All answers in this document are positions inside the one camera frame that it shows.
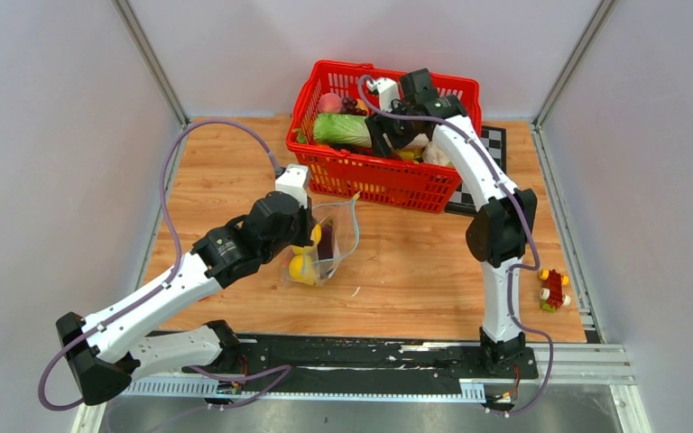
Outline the yellow pear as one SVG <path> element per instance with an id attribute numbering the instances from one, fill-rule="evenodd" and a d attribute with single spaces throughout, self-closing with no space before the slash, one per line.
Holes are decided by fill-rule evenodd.
<path id="1" fill-rule="evenodd" d="M 294 282 L 307 285 L 316 285 L 318 282 L 317 271 L 309 254 L 294 254 L 288 264 L 288 274 Z"/>

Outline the purple eggplant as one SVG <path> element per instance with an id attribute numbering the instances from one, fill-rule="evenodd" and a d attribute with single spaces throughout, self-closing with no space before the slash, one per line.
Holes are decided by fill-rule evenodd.
<path id="1" fill-rule="evenodd" d="M 318 244 L 318 260 L 327 261 L 335 256 L 335 232 L 331 224 L 323 223 L 321 226 L 322 237 Z"/>

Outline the clear zip top bag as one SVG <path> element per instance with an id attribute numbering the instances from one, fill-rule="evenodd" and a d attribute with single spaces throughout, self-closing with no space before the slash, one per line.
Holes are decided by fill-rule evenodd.
<path id="1" fill-rule="evenodd" d="M 361 229 L 356 215 L 356 193 L 345 201 L 331 201 L 312 208 L 315 226 L 312 246 L 292 246 L 283 252 L 281 266 L 285 284 L 322 286 L 335 275 L 339 265 L 360 244 Z"/>

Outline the pink peach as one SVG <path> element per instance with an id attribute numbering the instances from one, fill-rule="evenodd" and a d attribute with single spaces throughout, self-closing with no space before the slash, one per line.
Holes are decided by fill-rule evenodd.
<path id="1" fill-rule="evenodd" d="M 321 95 L 317 103 L 320 114 L 340 114 L 343 107 L 342 97 L 332 92 Z"/>

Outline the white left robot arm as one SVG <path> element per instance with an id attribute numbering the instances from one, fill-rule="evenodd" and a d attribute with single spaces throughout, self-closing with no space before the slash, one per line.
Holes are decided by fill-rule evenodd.
<path id="1" fill-rule="evenodd" d="M 283 249 L 310 246 L 310 206 L 303 189 L 270 192 L 248 214 L 209 230 L 161 277 L 125 299 L 84 318 L 73 312 L 59 318 L 62 354 L 81 402 L 110 401 L 132 382 L 182 367 L 233 371 L 241 351 L 224 320 L 191 331 L 152 332 L 194 302 L 257 273 Z"/>

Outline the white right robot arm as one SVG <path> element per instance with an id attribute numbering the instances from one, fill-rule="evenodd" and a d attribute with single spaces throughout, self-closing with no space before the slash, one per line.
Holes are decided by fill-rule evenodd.
<path id="1" fill-rule="evenodd" d="M 441 96 L 427 69 L 398 80 L 363 75 L 361 100 L 377 97 L 365 124 L 373 153 L 382 157 L 426 136 L 442 150 L 471 194 L 476 207 L 466 231 L 469 252 L 480 262 L 485 288 L 485 318 L 480 327 L 479 363 L 502 376 L 524 357 L 525 332 L 515 296 L 523 256 L 534 246 L 531 231 L 537 197 L 520 189 L 494 162 L 461 101 Z"/>

